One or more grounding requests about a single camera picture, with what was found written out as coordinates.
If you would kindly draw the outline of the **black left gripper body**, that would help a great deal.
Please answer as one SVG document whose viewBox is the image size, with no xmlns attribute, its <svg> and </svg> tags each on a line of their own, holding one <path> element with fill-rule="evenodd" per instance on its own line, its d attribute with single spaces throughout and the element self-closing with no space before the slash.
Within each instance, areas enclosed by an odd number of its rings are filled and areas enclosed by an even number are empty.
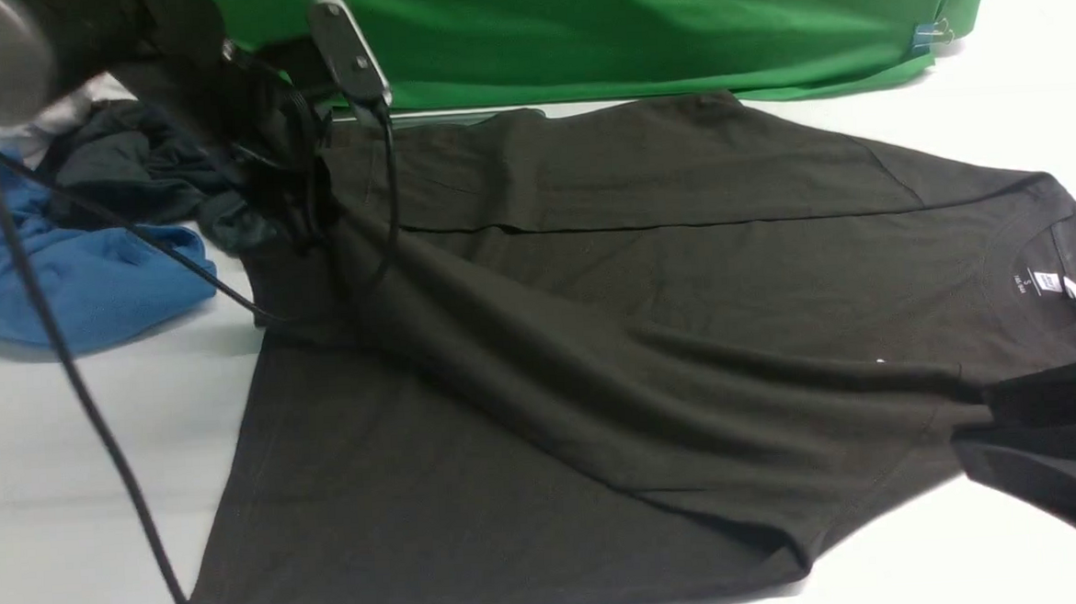
<svg viewBox="0 0 1076 604">
<path fill-rule="evenodd" d="M 324 245 L 318 113 L 233 42 L 146 46 L 112 73 L 210 164 L 220 199 L 199 223 L 229 254 Z"/>
</svg>

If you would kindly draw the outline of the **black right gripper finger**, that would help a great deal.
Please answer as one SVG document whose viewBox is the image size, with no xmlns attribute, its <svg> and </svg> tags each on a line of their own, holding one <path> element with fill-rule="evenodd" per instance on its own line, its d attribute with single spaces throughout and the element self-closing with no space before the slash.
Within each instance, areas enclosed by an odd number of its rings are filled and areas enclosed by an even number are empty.
<svg viewBox="0 0 1076 604">
<path fill-rule="evenodd" d="M 1076 528 L 1076 362 L 983 389 L 990 423 L 955 429 L 967 477 Z"/>
</svg>

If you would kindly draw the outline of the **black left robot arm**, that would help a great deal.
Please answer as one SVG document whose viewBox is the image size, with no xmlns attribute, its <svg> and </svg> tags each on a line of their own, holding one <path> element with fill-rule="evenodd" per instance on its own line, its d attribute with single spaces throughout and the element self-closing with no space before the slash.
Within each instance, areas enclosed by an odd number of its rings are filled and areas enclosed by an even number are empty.
<svg viewBox="0 0 1076 604">
<path fill-rule="evenodd" d="M 194 221 L 238 255 L 323 242 L 340 219 L 313 108 L 226 33 L 213 0 L 0 0 L 0 128 L 109 74 L 134 96 L 58 144 L 56 217 L 95 201 L 134 223 Z"/>
</svg>

